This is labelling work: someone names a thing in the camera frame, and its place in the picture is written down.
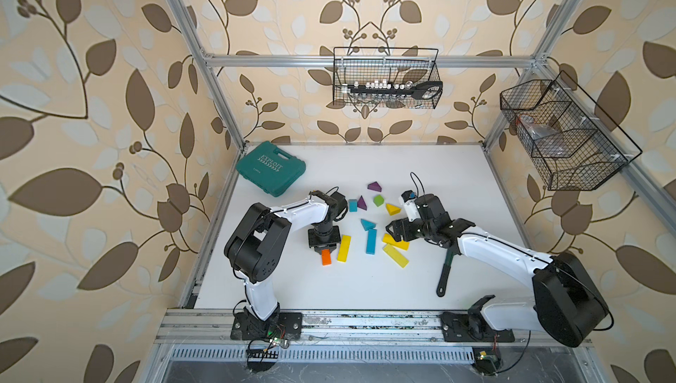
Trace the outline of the orange rectangular block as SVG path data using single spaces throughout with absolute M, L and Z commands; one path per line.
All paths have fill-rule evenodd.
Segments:
M 323 266 L 329 266 L 332 264 L 331 251 L 329 249 L 323 249 L 321 251 L 321 262 Z

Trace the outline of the yellow triangle block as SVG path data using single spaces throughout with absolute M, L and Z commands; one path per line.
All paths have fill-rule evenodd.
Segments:
M 401 207 L 391 205 L 390 203 L 386 203 L 386 209 L 390 216 L 397 215 L 401 212 Z

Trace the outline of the purple triangle block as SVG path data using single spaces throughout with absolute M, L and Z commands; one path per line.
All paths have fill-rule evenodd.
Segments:
M 367 185 L 367 189 L 372 190 L 372 191 L 376 191 L 376 192 L 382 191 L 382 187 L 380 186 L 380 184 L 378 182 L 370 182 Z
M 359 209 L 361 209 L 361 210 L 364 210 L 364 211 L 367 211 L 367 210 L 368 210 L 367 203 L 366 203 L 366 201 L 364 200 L 364 197 L 363 197 L 363 196 L 360 196 L 360 198 L 357 200 L 357 208 L 359 208 Z

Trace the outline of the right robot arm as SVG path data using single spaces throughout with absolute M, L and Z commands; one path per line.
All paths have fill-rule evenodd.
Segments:
M 452 219 L 440 199 L 412 190 L 401 194 L 407 216 L 387 225 L 395 241 L 426 242 L 445 249 L 436 294 L 446 294 L 452 262 L 465 256 L 515 279 L 530 295 L 501 300 L 485 295 L 465 311 L 440 316 L 447 342 L 511 342 L 516 330 L 544 332 L 575 348 L 613 315 L 581 261 L 573 254 L 551 256 L 519 247 L 466 219 Z

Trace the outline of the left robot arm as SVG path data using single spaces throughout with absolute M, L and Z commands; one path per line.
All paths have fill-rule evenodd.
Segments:
M 234 277 L 244 282 L 246 311 L 259 321 L 268 321 L 278 311 L 271 275 L 291 233 L 308 227 L 310 249 L 329 256 L 342 241 L 336 223 L 348 210 L 348 201 L 337 189 L 328 194 L 315 190 L 305 200 L 283 207 L 251 205 L 224 249 Z

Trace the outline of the teal triangle block centre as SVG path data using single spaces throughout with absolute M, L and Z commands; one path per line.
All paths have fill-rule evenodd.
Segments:
M 362 227 L 364 228 L 364 231 L 368 232 L 370 230 L 374 230 L 376 228 L 376 224 L 374 222 L 371 222 L 367 219 L 361 219 L 360 220 Z

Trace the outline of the teal long block upright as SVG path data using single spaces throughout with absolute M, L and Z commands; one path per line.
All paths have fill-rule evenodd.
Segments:
M 365 253 L 367 255 L 373 256 L 376 251 L 376 242 L 377 242 L 377 230 L 375 228 L 369 229 L 367 231 L 367 241 Z

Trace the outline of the lime yellow rectangular block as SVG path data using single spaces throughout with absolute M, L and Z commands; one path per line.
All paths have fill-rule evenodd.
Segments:
M 409 259 L 406 258 L 397 247 L 394 247 L 391 244 L 386 244 L 383 247 L 383 251 L 401 268 L 406 268 L 409 264 Z

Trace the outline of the green cube upper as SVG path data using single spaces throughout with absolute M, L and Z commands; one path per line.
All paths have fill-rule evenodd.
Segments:
M 373 203 L 377 207 L 380 207 L 381 205 L 383 205 L 385 203 L 385 199 L 383 198 L 383 196 L 378 195 L 378 196 L 375 196 L 375 198 L 373 198 Z

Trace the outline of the green plastic tool case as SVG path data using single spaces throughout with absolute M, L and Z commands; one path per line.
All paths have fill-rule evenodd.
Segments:
M 281 196 L 306 171 L 306 163 L 265 141 L 236 165 L 238 173 L 265 193 Z

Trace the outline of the plastic bag in basket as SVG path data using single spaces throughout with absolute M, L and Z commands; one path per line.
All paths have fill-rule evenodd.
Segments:
M 520 123 L 526 135 L 526 149 L 533 157 L 566 158 L 563 133 L 547 124 L 538 124 L 531 115 L 521 115 Z

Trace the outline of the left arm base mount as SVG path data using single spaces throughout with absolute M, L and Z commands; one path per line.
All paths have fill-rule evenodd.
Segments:
M 234 315 L 230 338 L 235 341 L 285 339 L 299 340 L 303 329 L 303 314 L 282 312 L 278 307 L 266 321 L 247 309 Z

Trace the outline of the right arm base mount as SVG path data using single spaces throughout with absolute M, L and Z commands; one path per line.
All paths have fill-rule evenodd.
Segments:
M 447 343 L 513 343 L 511 330 L 495 330 L 481 314 L 482 308 L 495 298 L 487 295 L 477 300 L 470 309 L 440 314 L 443 338 Z

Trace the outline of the socket set rail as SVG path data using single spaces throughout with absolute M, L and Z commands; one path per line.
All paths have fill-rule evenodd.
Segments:
M 441 81 L 424 81 L 414 85 L 411 82 L 404 84 L 370 82 L 360 86 L 340 85 L 337 89 L 339 95 L 357 100 L 399 100 L 413 99 L 416 101 L 428 101 L 435 99 L 443 93 Z

